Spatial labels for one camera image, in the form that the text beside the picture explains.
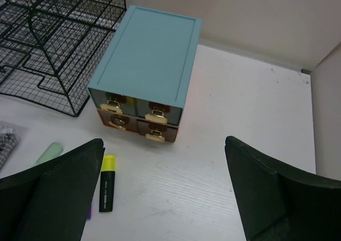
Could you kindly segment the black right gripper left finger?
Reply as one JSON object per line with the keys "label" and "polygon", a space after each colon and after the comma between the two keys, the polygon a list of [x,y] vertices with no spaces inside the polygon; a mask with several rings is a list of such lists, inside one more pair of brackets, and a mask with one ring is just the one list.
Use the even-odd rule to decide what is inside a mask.
{"label": "black right gripper left finger", "polygon": [[104,155],[102,139],[1,179],[1,240],[81,240]]}

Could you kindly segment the green highlighter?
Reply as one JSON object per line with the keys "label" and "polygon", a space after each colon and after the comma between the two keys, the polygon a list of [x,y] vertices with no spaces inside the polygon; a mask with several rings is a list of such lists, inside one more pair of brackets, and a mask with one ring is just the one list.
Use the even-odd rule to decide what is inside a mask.
{"label": "green highlighter", "polygon": [[34,163],[33,166],[40,165],[42,163],[48,162],[52,159],[55,159],[62,155],[64,151],[64,147],[60,142],[51,143],[48,148],[42,153],[38,160]]}

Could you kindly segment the grey packaged notebook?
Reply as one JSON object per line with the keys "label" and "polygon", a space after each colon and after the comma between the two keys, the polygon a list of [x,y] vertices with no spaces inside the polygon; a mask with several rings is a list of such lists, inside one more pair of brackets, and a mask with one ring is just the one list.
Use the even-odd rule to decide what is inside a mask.
{"label": "grey packaged notebook", "polygon": [[27,127],[1,121],[1,170],[22,145],[27,134]]}

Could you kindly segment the yellow black highlighter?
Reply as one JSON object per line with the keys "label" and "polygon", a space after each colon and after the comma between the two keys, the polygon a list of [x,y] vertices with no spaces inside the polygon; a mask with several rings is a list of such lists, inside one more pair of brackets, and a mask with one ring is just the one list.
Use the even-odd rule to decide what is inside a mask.
{"label": "yellow black highlighter", "polygon": [[116,157],[103,157],[100,174],[99,212],[112,212],[115,190]]}

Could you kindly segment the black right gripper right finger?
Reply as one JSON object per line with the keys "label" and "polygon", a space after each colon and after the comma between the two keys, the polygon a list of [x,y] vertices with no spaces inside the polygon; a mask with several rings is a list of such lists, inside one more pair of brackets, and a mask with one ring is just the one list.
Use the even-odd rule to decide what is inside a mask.
{"label": "black right gripper right finger", "polygon": [[340,181],[228,136],[225,154],[246,240],[340,240]]}

